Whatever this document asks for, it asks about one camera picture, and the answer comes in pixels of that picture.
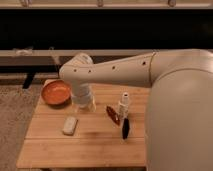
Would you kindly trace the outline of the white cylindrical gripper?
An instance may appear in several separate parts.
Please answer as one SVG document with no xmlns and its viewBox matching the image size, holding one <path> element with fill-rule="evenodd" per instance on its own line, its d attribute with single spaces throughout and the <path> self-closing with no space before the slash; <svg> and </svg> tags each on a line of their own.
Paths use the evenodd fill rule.
<svg viewBox="0 0 213 171">
<path fill-rule="evenodd" d="M 71 99 L 78 109 L 94 112 L 95 98 L 89 84 L 73 84 Z"/>
</svg>

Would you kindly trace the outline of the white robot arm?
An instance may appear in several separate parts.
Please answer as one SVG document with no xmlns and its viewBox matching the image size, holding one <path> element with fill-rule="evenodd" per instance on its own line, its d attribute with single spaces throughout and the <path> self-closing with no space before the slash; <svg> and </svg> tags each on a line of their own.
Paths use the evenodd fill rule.
<svg viewBox="0 0 213 171">
<path fill-rule="evenodd" d="M 148 88 L 147 171 L 213 171 L 212 52 L 165 50 L 98 64 L 81 53 L 59 75 L 79 104 L 91 97 L 91 83 Z"/>
</svg>

